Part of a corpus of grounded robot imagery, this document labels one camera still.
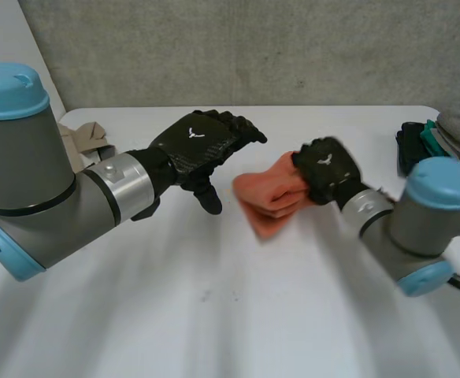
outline logo on robotic hand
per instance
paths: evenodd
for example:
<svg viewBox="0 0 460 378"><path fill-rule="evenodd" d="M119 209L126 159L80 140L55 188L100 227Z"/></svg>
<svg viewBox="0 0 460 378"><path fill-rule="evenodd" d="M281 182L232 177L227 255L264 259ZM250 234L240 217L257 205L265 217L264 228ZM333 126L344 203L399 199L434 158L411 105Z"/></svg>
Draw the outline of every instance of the logo on robotic hand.
<svg viewBox="0 0 460 378"><path fill-rule="evenodd" d="M318 164L330 165L332 163L332 154L328 155L326 160L318 160Z"/></svg>
<svg viewBox="0 0 460 378"><path fill-rule="evenodd" d="M203 136L205 136L204 134L201 134L201 135L197 135L193 132L193 129L190 128L190 130L188 131L189 134L190 134L190 138L202 138Z"/></svg>

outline orange cloth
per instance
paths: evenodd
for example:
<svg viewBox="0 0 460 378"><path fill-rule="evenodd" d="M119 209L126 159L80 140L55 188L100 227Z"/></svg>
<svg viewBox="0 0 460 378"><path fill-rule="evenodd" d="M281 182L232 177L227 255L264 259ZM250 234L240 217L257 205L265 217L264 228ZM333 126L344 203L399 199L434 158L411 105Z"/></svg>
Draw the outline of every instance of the orange cloth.
<svg viewBox="0 0 460 378"><path fill-rule="evenodd" d="M244 173L233 180L234 193L247 219L263 239L275 235L298 210L314 205L291 154L283 154L265 172Z"/></svg>

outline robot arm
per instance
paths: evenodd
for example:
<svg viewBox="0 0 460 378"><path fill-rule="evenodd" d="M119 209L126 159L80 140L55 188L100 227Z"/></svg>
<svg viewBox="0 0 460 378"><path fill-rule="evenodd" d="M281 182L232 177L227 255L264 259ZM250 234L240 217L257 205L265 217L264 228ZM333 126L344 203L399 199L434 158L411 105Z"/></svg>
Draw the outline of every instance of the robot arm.
<svg viewBox="0 0 460 378"><path fill-rule="evenodd" d="M27 280L128 219L150 217L167 188L192 191L221 212L210 175L266 137L229 112L193 112L145 150L74 174L37 73L0 63L0 262Z"/></svg>
<svg viewBox="0 0 460 378"><path fill-rule="evenodd" d="M423 295L452 282L454 269L442 253L460 235L459 161L422 161L394 204L361 181L354 160L334 138L315 139L292 159L310 185L311 198L337 202L343 219L405 295Z"/></svg>

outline black ring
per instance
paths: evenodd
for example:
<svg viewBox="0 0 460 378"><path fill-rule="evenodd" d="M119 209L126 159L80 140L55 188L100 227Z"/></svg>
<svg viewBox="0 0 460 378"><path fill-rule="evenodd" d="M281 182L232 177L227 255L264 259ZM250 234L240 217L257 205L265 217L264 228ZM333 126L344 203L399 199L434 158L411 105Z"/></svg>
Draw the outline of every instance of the black ring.
<svg viewBox="0 0 460 378"><path fill-rule="evenodd" d="M361 239L363 237L363 234L365 233L366 229L368 227L370 227L373 222L375 222L377 219L380 219L382 218L384 215L388 215L388 214L391 214L393 212L392 209L387 209L387 210L383 210L377 214L375 214L373 217L371 217L370 219L368 219L365 224L363 225L362 229L359 231L359 238Z"/></svg>
<svg viewBox="0 0 460 378"><path fill-rule="evenodd" d="M113 192L111 191L111 189L109 189L109 187L106 185L101 176L99 176L94 171L91 171L90 169L85 169L83 173L90 177L90 179L98 186L98 188L106 197L107 202L109 203L109 207L111 208L111 212L113 213L114 227L118 226L121 222L121 211L117 199L114 198Z"/></svg>
<svg viewBox="0 0 460 378"><path fill-rule="evenodd" d="M37 205L32 205L28 207L21 207L19 209L0 209L0 215L3 217L25 217L26 215L32 215L36 213L41 213L44 210L51 209L56 205L63 203L67 198L71 196L72 193L76 190L76 176L71 182L71 185L58 196L49 199L48 201L41 202Z"/></svg>

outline concrete wall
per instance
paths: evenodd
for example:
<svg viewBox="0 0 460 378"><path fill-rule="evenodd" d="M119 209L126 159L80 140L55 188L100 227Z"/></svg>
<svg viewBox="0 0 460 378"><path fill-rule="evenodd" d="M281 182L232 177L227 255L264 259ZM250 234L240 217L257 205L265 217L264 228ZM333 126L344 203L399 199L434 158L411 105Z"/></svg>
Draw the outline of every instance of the concrete wall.
<svg viewBox="0 0 460 378"><path fill-rule="evenodd" d="M20 0L66 107L460 106L460 0Z"/></svg>

